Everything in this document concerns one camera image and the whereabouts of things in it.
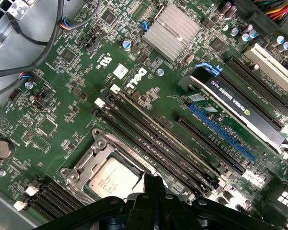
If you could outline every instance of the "blue pcie slot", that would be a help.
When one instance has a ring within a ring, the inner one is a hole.
[[[217,125],[215,125],[212,121],[210,121],[206,115],[200,112],[193,104],[189,106],[189,109],[196,114],[201,120],[207,123],[214,131],[216,131],[219,135],[221,135],[226,141],[228,141],[233,147],[235,147],[239,152],[244,154],[245,157],[250,159],[251,161],[255,160],[255,157],[250,154],[246,149],[240,146],[235,140],[233,140],[226,132],[221,130]]]

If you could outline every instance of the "black cable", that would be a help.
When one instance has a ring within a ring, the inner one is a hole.
[[[17,34],[21,35],[26,40],[28,40],[29,42],[32,42],[36,45],[46,46],[48,44],[48,42],[37,41],[37,40],[34,40],[34,39],[28,37],[27,35],[25,35],[24,32],[22,31],[20,25],[18,24],[17,19],[14,18],[13,15],[11,15],[10,13],[7,13],[7,16],[8,16],[8,19],[10,21],[11,26],[13,27],[13,29],[15,30],[15,32]]]
[[[73,25],[73,24],[69,25],[70,30],[76,29],[76,28],[78,28],[78,27],[80,27],[80,26],[83,26],[83,25],[85,25],[86,23],[88,23],[88,22],[98,13],[98,10],[99,10],[100,6],[101,6],[101,0],[98,0],[97,6],[96,6],[94,12],[92,13],[92,15],[89,16],[87,19],[85,19],[85,20],[84,20],[83,22],[81,22],[81,23],[74,24],[74,25]]]
[[[9,86],[3,88],[2,90],[0,90],[0,95],[5,93],[6,91],[10,90],[11,88],[14,88],[14,86],[16,86],[17,84],[20,83],[20,79],[17,79],[16,81],[14,81],[12,84],[10,84]]]
[[[58,12],[57,12],[57,18],[56,18],[56,23],[53,29],[53,32],[51,34],[51,37],[49,39],[49,42],[41,55],[30,65],[28,66],[23,66],[23,67],[18,67],[18,68],[13,68],[13,69],[5,69],[5,70],[0,70],[0,77],[7,76],[7,75],[12,75],[16,73],[21,73],[21,72],[26,72],[26,71],[32,71],[36,69],[40,64],[42,64],[45,60],[45,58],[48,56],[53,44],[55,43],[56,36],[58,35],[58,32],[60,30],[59,24],[62,21],[63,18],[63,8],[64,8],[64,0],[58,0]]]

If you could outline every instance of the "red wire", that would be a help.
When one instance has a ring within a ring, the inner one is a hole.
[[[288,12],[288,6],[278,12],[270,14],[269,17],[272,18],[272,20],[275,20],[276,18],[280,17],[282,13],[285,12]]]

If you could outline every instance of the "white connector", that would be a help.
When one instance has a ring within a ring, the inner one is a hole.
[[[29,196],[34,196],[37,192],[39,191],[38,188],[33,187],[33,186],[29,186],[25,192],[29,195]]]
[[[105,105],[105,102],[100,99],[100,98],[97,98],[96,101],[95,101],[95,104],[100,107],[100,108],[103,108],[103,106]]]
[[[288,93],[288,70],[258,44],[249,47],[244,55]]]
[[[120,88],[119,88],[117,85],[113,84],[113,85],[111,86],[110,90],[111,90],[113,93],[117,94],[117,93],[120,91]]]
[[[24,203],[22,201],[16,201],[16,203],[13,205],[13,207],[17,210],[17,211],[21,211],[23,210],[25,207],[27,207],[28,203]]]

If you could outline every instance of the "aluminum heatsink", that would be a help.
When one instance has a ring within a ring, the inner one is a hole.
[[[195,22],[169,3],[143,35],[143,40],[173,63],[199,30]]]

